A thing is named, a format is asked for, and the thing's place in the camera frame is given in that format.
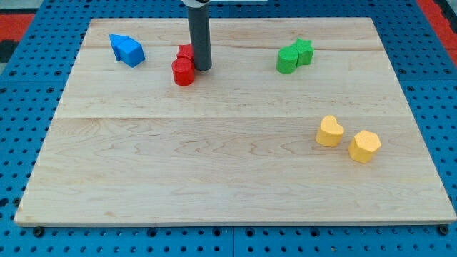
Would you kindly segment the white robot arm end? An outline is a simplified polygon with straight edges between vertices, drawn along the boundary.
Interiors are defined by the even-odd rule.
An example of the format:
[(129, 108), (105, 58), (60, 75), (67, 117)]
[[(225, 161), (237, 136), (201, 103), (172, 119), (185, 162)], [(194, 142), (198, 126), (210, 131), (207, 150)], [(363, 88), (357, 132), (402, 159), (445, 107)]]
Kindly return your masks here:
[(210, 0), (181, 0), (183, 4), (189, 8), (201, 8), (202, 6), (207, 5)]

